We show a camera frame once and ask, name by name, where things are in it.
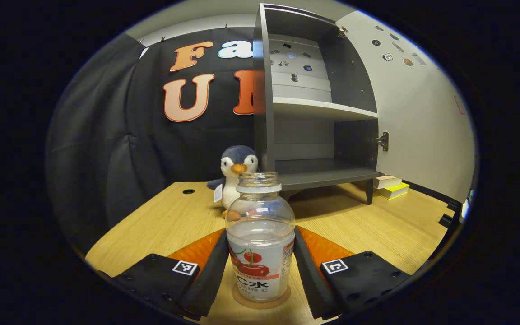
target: wooden tabletop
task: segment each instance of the wooden tabletop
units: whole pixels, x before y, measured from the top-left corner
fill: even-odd
[[[194,189],[192,194],[182,191]],[[409,189],[394,200],[374,194],[367,205],[366,193],[347,183],[309,189],[289,203],[297,225],[314,231],[354,253],[373,251],[386,261],[412,274],[435,250],[446,229],[438,224],[446,204]],[[173,183],[105,234],[87,253],[92,267],[110,276],[121,274],[150,253],[166,256],[224,227],[220,202],[204,182]],[[290,298],[272,309],[250,309],[232,297],[235,276],[227,260],[218,295],[208,317],[197,323],[253,325],[321,324],[312,319],[293,257]]]

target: bottle label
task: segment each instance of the bottle label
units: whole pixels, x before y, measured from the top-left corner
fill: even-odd
[[[228,240],[240,293],[252,299],[271,299],[285,290],[292,263],[294,238],[282,245],[243,247]]]

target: stack of books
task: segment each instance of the stack of books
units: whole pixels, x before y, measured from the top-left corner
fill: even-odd
[[[390,175],[376,177],[373,185],[374,191],[389,200],[403,196],[409,191],[407,183],[403,183],[402,179]]]

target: penguin plush toy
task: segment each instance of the penguin plush toy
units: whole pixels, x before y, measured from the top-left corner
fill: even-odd
[[[224,151],[220,160],[220,169],[225,177],[209,181],[206,186],[215,190],[222,185],[222,205],[226,209],[222,215],[226,215],[230,205],[240,197],[236,191],[238,176],[244,172],[256,172],[258,170],[258,158],[256,152],[247,146],[231,146]]]

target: plastic bottle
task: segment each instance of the plastic bottle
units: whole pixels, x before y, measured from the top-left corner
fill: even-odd
[[[226,214],[230,257],[240,293],[267,302],[286,291],[294,245],[294,212],[278,195],[276,172],[241,173]]]

